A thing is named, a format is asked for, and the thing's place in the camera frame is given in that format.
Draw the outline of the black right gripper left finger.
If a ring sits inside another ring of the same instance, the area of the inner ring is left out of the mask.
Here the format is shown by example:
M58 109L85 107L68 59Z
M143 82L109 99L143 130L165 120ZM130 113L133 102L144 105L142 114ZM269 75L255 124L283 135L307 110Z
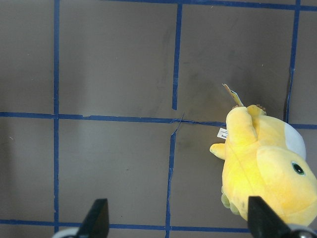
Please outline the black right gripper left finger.
M96 199L78 228L58 231L53 238L106 238L109 233L108 199Z

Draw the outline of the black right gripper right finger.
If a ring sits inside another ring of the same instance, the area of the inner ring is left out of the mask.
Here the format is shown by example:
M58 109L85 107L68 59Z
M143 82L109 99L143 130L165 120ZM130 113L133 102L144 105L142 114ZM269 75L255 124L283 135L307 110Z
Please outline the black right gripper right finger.
M248 229L254 238L315 238L310 228L285 223L260 197L248 198Z

